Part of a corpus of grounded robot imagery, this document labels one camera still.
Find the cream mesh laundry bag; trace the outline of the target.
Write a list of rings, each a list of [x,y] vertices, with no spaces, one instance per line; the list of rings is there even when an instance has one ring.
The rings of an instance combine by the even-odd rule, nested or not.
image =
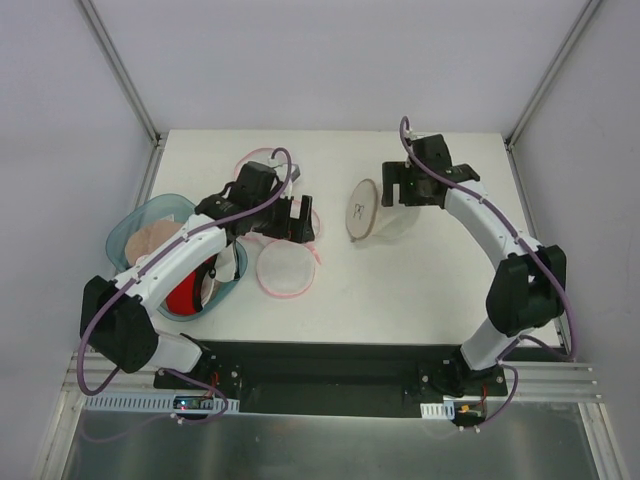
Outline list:
[[[349,198],[345,226],[352,242],[396,240],[415,225],[419,214],[418,207],[383,207],[381,185],[367,178],[357,184]]]

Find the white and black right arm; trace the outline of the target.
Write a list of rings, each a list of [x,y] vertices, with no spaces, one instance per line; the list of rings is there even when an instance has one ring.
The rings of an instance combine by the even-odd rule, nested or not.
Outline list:
[[[435,387],[453,396],[473,394],[523,335],[567,312],[566,255],[517,229],[491,201],[480,175],[468,164],[453,164],[442,135],[401,132],[400,141],[407,158],[383,163],[382,206],[441,208],[494,268],[485,320],[432,377]]]

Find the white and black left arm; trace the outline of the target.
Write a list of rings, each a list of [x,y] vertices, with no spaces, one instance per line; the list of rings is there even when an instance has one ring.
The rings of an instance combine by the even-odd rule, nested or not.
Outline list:
[[[111,280],[89,280],[82,299],[81,346],[92,347],[123,372],[147,365],[169,368],[188,388],[204,387],[212,367],[201,358],[202,347],[157,330],[152,316],[190,275],[220,279],[223,255],[232,254],[236,240],[247,233],[298,244],[313,241],[311,197],[303,196],[298,214],[291,214],[293,198],[286,189],[298,176],[295,164],[271,167],[249,161],[236,180],[201,200],[184,225],[146,258]]]

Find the pink-trimmed white mesh bag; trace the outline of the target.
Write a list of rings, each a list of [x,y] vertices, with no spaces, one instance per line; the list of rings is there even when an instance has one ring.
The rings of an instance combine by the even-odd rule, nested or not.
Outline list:
[[[255,163],[273,168],[276,171],[276,180],[274,181],[274,183],[283,181],[287,169],[286,159],[280,154],[278,154],[275,158],[271,158],[272,151],[273,149],[271,147],[261,147],[247,153],[236,163],[233,173],[233,179],[237,180],[243,166],[246,163],[253,161]]]

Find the pink-trimmed mesh bag middle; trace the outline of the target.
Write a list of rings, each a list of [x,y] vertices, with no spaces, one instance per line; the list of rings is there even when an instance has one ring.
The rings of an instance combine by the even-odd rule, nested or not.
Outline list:
[[[314,229],[316,230],[316,241],[321,238],[323,233],[322,223],[320,216],[315,209],[312,199],[312,221]],[[277,201],[272,207],[266,210],[263,217],[263,223],[254,227],[248,233],[246,233],[242,239],[253,242],[262,242],[263,244],[269,243],[275,240],[289,241],[289,225],[290,220],[284,220],[279,216],[279,201]]]

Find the pink-trimmed mesh bag front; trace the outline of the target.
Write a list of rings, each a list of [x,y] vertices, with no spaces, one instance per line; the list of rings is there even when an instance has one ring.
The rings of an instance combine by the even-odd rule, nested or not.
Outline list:
[[[266,245],[258,255],[256,278],[266,294],[292,299],[310,289],[320,264],[314,248],[277,240]]]

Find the white black-trimmed bra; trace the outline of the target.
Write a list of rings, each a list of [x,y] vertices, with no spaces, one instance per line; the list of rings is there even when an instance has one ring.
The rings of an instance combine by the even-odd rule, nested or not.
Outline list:
[[[238,271],[238,256],[236,245],[231,244],[221,253],[212,257],[204,265],[204,276],[200,298],[203,305],[207,305],[215,298],[222,286],[236,279]]]

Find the beige bra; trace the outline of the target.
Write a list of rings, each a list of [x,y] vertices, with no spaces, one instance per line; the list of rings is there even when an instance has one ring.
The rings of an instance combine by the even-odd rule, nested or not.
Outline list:
[[[134,266],[143,256],[154,252],[181,228],[180,223],[158,220],[138,230],[125,245],[124,253],[129,265]]]

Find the red bra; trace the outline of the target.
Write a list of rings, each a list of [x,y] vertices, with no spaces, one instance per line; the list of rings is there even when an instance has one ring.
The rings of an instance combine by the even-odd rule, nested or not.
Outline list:
[[[204,273],[193,271],[166,297],[166,309],[177,316],[201,312],[209,299],[210,286]]]

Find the teal plastic basket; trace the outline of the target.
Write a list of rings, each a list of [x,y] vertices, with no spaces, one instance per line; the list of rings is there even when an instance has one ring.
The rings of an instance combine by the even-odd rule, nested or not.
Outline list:
[[[147,201],[125,217],[110,232],[105,246],[107,257],[119,272],[133,267],[126,260],[124,250],[127,241],[134,233],[158,220],[170,220],[183,226],[188,217],[194,213],[194,209],[195,205],[191,201],[178,194],[163,194]],[[192,316],[177,316],[166,309],[165,301],[159,307],[159,312],[172,321],[187,322],[203,316],[221,303],[244,276],[248,266],[247,253],[244,247],[240,243],[235,243],[235,245],[238,256],[236,279],[222,286],[217,296],[205,305],[201,312]]]

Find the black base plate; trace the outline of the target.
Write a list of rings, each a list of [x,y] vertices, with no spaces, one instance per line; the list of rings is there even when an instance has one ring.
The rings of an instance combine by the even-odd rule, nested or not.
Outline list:
[[[156,374],[162,390],[215,385],[243,413],[417,418],[445,397],[501,400],[499,366],[473,373],[453,345],[206,341],[185,379]]]

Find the left aluminium frame post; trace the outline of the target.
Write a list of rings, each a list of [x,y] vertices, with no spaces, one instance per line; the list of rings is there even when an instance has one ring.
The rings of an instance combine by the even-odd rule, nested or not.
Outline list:
[[[145,136],[153,146],[158,146],[162,140],[161,132],[152,120],[95,2],[91,0],[76,0],[74,4],[87,24],[112,76]]]

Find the aluminium frame post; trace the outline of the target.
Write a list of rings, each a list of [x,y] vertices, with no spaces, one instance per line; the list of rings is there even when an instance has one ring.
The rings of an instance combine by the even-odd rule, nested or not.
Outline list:
[[[604,4],[605,1],[603,0],[588,0],[582,5],[578,15],[572,22],[568,32],[563,37],[541,78],[537,82],[514,126],[505,136],[505,147],[508,151],[511,151],[522,137],[527,126],[533,119],[534,114],[541,107],[543,100],[560,75],[564,65],[569,60],[571,54]]]
[[[112,76],[145,136],[153,146],[158,146],[162,140],[161,132],[152,120],[95,2],[91,0],[76,0],[74,4],[87,24]]]

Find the right aluminium frame post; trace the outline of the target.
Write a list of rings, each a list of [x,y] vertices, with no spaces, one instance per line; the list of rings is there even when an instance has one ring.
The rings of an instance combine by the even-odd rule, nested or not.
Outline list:
[[[533,119],[534,114],[541,107],[543,100],[560,75],[564,65],[569,60],[571,54],[604,4],[605,1],[603,0],[588,0],[582,5],[578,15],[572,22],[568,32],[563,37],[541,78],[537,82],[514,126],[505,136],[505,147],[508,151],[511,151],[522,137],[527,126]]]

